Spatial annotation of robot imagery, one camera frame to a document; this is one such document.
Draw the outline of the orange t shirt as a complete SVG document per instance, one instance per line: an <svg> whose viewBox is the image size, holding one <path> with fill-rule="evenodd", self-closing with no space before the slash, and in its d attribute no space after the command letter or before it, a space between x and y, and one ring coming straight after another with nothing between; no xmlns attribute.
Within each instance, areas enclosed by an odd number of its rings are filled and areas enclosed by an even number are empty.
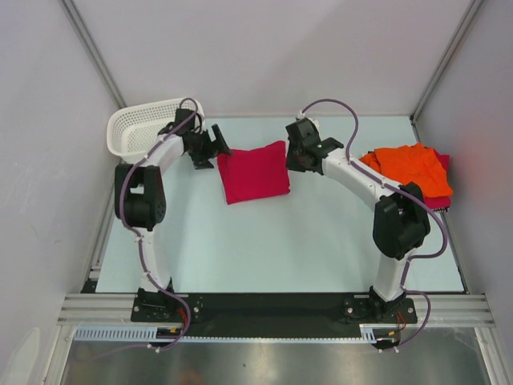
<svg viewBox="0 0 513 385"><path fill-rule="evenodd" d="M425 197L451 197L447 179L450 156L422 144L375 148L359 160L374 171L401 184L418 185Z"/></svg>

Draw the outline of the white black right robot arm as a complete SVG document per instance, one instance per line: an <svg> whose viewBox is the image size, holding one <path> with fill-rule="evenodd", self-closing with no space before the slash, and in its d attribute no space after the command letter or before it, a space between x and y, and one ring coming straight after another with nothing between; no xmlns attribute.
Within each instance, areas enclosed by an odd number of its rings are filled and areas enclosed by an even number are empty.
<svg viewBox="0 0 513 385"><path fill-rule="evenodd" d="M338 140L323 140L313 119L295 120L285 130L288 170L328 177L374 213L372 238L381 256L377 277L370 287L370 313L379 322L388 322L398 313L398 303L405 297L403 274L408 258L430 233L421 189L414 183L401 185L381 176L352 156Z"/></svg>

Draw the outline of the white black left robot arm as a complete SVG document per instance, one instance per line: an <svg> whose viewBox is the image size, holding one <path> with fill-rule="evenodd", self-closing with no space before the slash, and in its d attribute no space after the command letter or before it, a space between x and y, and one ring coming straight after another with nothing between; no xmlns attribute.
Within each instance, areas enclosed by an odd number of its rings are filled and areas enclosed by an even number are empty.
<svg viewBox="0 0 513 385"><path fill-rule="evenodd" d="M218 156L231 156L220 128L215 124L212 130L213 137L204 127L198 107L179 106L139 160L115 169L115 215L135 236L142 270L139 289L161 292L151 298L148 309L162 321L177 311L177 301L165 293L174 292L172 274L156 244L157 230L167 212L163 174L184 155L190 157L195 170L212 169Z"/></svg>

